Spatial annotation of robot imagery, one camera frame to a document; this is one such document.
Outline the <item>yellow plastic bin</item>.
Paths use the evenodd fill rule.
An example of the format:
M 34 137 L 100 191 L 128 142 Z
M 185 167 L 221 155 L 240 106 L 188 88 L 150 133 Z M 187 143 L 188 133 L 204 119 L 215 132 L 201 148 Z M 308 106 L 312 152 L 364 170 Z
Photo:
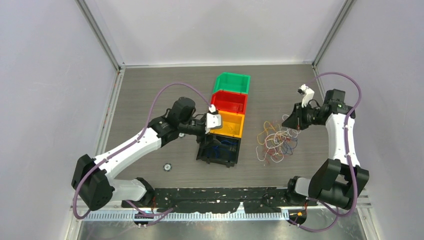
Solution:
M 210 132 L 212 134 L 241 139 L 243 135 L 245 115 L 228 111 L 220 111 L 219 114 L 222 116 L 222 128 L 214 129 Z

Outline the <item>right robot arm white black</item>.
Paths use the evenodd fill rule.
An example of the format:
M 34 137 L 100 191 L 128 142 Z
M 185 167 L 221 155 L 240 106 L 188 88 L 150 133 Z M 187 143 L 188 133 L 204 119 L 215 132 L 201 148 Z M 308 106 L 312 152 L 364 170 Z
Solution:
M 285 199 L 299 205 L 304 199 L 315 199 L 326 204 L 350 210 L 369 180 L 369 171 L 358 161 L 353 128 L 355 113 L 345 104 L 345 92 L 328 90 L 322 105 L 313 107 L 314 91 L 302 85 L 298 92 L 302 101 L 295 103 L 282 126 L 293 130 L 306 130 L 311 125 L 324 126 L 328 133 L 328 158 L 312 178 L 294 176 L 287 184 Z

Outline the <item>black plastic bin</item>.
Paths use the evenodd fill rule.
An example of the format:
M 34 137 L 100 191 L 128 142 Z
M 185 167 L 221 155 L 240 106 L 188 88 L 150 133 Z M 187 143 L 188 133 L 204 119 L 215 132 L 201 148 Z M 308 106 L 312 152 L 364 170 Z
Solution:
M 239 159 L 241 138 L 219 134 L 214 135 L 220 141 L 220 145 L 207 148 L 201 152 L 197 151 L 196 160 L 204 161 L 207 164 L 224 165 L 227 168 L 234 167 Z

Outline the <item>green plastic bin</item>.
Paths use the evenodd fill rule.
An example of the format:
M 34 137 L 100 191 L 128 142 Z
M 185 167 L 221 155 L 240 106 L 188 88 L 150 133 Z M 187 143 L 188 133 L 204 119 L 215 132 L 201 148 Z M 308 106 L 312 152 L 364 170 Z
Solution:
M 250 88 L 250 75 L 223 72 L 215 80 L 214 88 L 212 93 L 216 93 L 220 90 L 248 94 Z

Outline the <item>red plastic bin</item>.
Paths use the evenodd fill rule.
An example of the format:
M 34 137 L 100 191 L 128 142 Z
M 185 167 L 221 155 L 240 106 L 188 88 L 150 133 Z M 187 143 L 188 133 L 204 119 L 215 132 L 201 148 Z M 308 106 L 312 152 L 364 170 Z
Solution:
M 219 111 L 246 114 L 248 95 L 239 92 L 218 90 L 211 96 L 210 103 Z

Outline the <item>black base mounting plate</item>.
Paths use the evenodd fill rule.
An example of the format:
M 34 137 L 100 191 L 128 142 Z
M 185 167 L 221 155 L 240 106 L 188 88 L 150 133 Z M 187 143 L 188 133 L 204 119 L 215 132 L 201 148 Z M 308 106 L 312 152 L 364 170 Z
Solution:
M 280 207 L 305 206 L 304 196 L 289 196 L 285 187 L 208 187 L 156 188 L 147 204 L 135 202 L 138 208 L 155 207 L 161 213 L 173 208 L 174 213 L 234 213 L 241 205 L 248 214 L 277 213 Z

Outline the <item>lone round disc front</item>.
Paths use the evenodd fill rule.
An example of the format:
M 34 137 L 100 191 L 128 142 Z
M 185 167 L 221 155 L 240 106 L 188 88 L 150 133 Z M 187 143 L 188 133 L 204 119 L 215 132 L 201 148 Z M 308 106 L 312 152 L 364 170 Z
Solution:
M 166 164 L 163 166 L 163 169 L 164 169 L 164 171 L 169 172 L 169 171 L 171 171 L 171 170 L 172 170 L 172 165 L 171 165 L 170 163 L 166 163 Z

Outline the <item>aluminium frame rail front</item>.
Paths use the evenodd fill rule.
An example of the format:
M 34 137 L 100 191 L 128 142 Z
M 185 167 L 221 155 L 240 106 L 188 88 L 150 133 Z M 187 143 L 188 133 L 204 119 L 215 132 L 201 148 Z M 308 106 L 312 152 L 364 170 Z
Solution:
M 241 205 L 233 213 L 176 213 L 173 208 L 164 212 L 159 212 L 155 207 L 139 208 L 125 201 L 112 204 L 111 202 L 103 208 L 84 212 L 78 209 L 76 204 L 71 205 L 71 212 L 83 221 L 133 221 L 135 224 L 152 224 L 154 222 L 200 222 L 200 221 L 265 221 L 265 220 L 283 220 L 289 223 L 296 222 L 303 224 L 314 210 L 323 210 L 332 213 L 333 208 L 329 210 L 321 203 L 315 203 L 311 200 L 305 202 L 303 208 L 300 207 L 280 207 L 276 213 L 246 213 Z

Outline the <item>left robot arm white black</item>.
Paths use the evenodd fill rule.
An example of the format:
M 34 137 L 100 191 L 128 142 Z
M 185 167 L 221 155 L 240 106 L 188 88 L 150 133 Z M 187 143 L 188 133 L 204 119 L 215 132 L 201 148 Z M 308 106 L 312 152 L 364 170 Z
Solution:
M 196 104 L 180 97 L 164 115 L 150 120 L 132 138 L 105 153 L 77 160 L 71 186 L 90 211 L 97 211 L 109 202 L 130 201 L 148 207 L 155 197 L 154 188 L 142 177 L 121 180 L 116 177 L 143 156 L 176 140 L 180 135 L 192 135 L 201 147 L 219 145 L 211 131 L 222 128 L 223 119 L 214 105 L 199 119 Z

